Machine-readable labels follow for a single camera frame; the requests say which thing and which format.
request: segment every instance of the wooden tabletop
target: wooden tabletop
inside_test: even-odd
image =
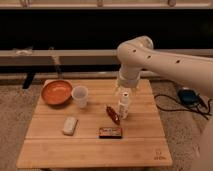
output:
[[[17,161],[18,168],[83,168],[169,166],[172,159],[148,80],[141,80],[122,120],[122,139],[99,139],[100,127],[116,126],[106,105],[117,109],[115,80],[67,80],[89,89],[88,106],[72,99],[51,107],[40,97]],[[67,116],[78,119],[73,136],[61,130]]]

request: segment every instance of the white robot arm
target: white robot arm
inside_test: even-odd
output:
[[[117,57],[121,62],[118,85],[136,87],[144,68],[213,98],[213,59],[157,52],[147,36],[122,43]]]

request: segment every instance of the orange bowl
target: orange bowl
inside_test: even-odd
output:
[[[72,86],[69,82],[56,80],[44,86],[41,97],[49,105],[65,103],[71,96]]]

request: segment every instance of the plastic cup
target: plastic cup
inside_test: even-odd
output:
[[[80,108],[85,108],[87,106],[88,99],[88,89],[85,86],[76,86],[72,90],[72,98],[75,104]]]

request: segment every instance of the floor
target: floor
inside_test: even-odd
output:
[[[30,88],[24,90],[22,89],[24,77],[5,77],[5,75],[0,75],[0,171],[17,171],[16,160],[45,80],[45,76],[42,79],[35,79]],[[154,94],[163,93],[177,98],[176,85],[173,82],[152,79],[151,86]],[[179,107],[165,98],[158,99],[157,103],[165,108],[171,107],[174,109]],[[189,112],[160,111],[160,116],[174,163],[172,167],[156,167],[148,170],[189,171],[206,120]],[[139,171],[142,168],[80,170]]]

